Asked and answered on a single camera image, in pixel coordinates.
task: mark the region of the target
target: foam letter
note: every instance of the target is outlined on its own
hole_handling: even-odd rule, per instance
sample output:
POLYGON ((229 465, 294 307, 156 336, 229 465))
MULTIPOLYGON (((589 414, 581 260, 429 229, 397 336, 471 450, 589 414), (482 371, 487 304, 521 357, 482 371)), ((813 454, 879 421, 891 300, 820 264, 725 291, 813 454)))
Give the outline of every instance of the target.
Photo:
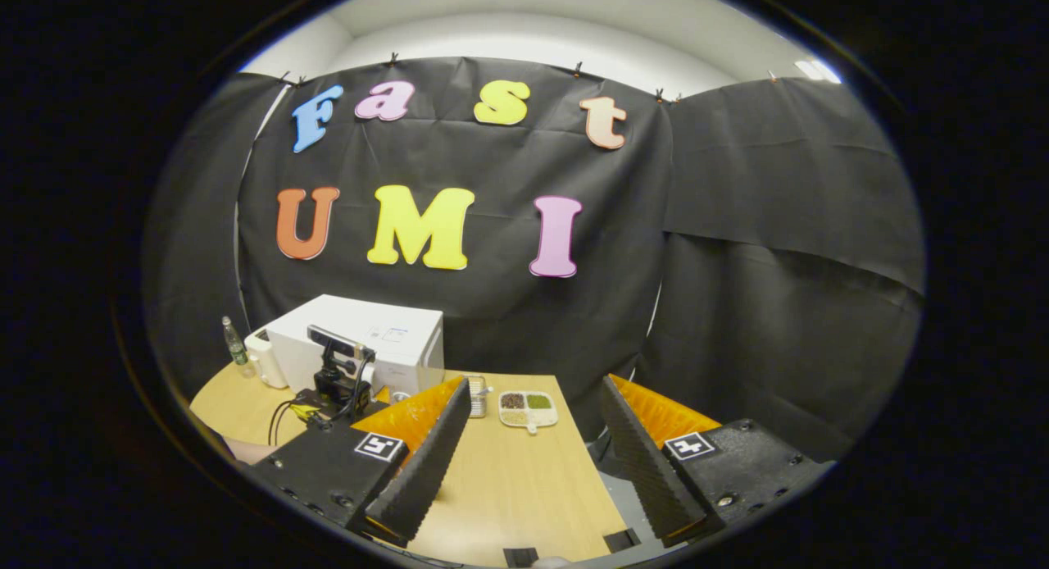
POLYGON ((386 82, 368 91, 371 98, 364 98, 354 110, 357 118, 376 118, 381 121, 395 121, 408 113, 408 101, 415 93, 415 86, 408 82, 386 82))
POLYGON ((473 115, 477 122, 492 125, 514 125, 524 120, 528 105, 521 99, 532 96, 528 84, 495 81, 480 88, 480 102, 475 103, 473 115))
POLYGON ((292 259, 313 259, 324 251, 327 245, 328 222, 331 218, 331 203, 339 196, 338 188, 314 190, 314 232, 308 239, 299 239, 295 226, 299 219, 299 203, 306 196, 305 190, 281 190, 277 194, 280 210, 277 211, 277 247, 292 259))
POLYGON ((324 93, 303 103, 292 112, 298 127, 298 140, 295 142, 293 151, 300 153, 306 147, 317 143, 324 136, 324 127, 320 123, 331 120, 331 101, 342 94, 341 84, 330 86, 324 93))
POLYGON ((579 103, 586 110, 586 135, 591 143, 605 149, 619 149, 626 143, 626 136, 612 132, 613 121, 625 121, 626 110, 616 108, 616 101, 602 98, 584 99, 579 103))
POLYGON ((463 270, 463 226, 466 209, 473 204, 473 192, 462 188, 445 188, 434 196, 423 216, 419 216, 415 199, 404 186, 383 186, 376 190, 379 199, 379 225, 376 245, 368 251, 372 264, 397 264, 393 237, 401 243, 401 253, 408 264, 415 264, 426 240, 430 251, 423 256, 428 268, 463 270))
POLYGON ((565 196, 539 196, 535 207, 542 215, 539 229, 539 255, 528 270, 536 276, 571 278, 576 275, 572 261, 572 222, 583 210, 577 199, 565 196))

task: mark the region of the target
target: ceiling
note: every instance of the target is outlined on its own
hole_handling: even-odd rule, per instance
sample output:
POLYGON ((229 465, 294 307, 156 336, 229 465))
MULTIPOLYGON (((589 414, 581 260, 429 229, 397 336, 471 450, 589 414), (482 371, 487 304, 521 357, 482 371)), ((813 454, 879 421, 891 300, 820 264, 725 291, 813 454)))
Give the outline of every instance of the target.
POLYGON ((434 17, 532 13, 566 17, 665 43, 741 82, 805 77, 810 54, 720 0, 349 0, 328 10, 354 38, 434 17))

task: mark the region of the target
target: ceiling light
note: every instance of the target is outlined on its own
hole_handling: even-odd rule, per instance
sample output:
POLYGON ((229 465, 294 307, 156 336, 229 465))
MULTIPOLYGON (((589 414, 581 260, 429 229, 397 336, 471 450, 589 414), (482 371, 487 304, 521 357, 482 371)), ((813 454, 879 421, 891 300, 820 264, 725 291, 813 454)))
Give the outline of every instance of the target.
POLYGON ((798 61, 794 64, 795 67, 801 69, 801 72, 809 77, 810 80, 822 81, 823 76, 809 61, 798 61))
POLYGON ((813 61, 812 65, 819 72, 821 72, 823 77, 827 77, 827 80, 829 82, 835 83, 835 84, 841 83, 841 80, 838 79, 838 77, 834 75, 834 71, 832 71, 832 69, 830 67, 828 67, 828 65, 823 65, 823 62, 821 62, 821 61, 813 61))

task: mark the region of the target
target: letter m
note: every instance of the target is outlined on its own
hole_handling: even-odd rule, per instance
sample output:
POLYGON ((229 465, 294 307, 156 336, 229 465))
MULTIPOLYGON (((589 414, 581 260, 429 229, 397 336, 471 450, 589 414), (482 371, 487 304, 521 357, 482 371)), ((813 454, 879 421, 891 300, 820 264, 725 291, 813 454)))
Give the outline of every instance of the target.
POLYGON ((401 243, 401 253, 408 264, 415 264, 426 240, 430 251, 423 256, 427 268, 463 270, 463 226, 466 209, 473 204, 473 192, 462 188, 446 188, 434 196, 423 216, 419 216, 415 199, 404 186, 383 186, 376 190, 379 199, 379 225, 376 245, 368 251, 372 264, 397 264, 393 237, 401 243))

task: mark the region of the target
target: white wall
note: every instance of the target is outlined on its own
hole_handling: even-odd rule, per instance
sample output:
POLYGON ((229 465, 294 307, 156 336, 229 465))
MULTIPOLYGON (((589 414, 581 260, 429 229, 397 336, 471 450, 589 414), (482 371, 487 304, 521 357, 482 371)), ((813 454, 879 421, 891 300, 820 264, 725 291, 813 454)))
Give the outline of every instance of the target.
POLYGON ((382 28, 354 39, 325 72, 360 65, 426 57, 513 58, 582 69, 640 90, 664 89, 664 98, 691 96, 734 79, 662 43, 615 28, 527 13, 484 13, 436 17, 382 28))
POLYGON ((349 30, 328 15, 315 17, 283 39, 262 50, 251 62, 240 68, 243 73, 263 76, 287 76, 290 81, 298 81, 299 76, 323 76, 331 58, 349 46, 352 41, 349 30))

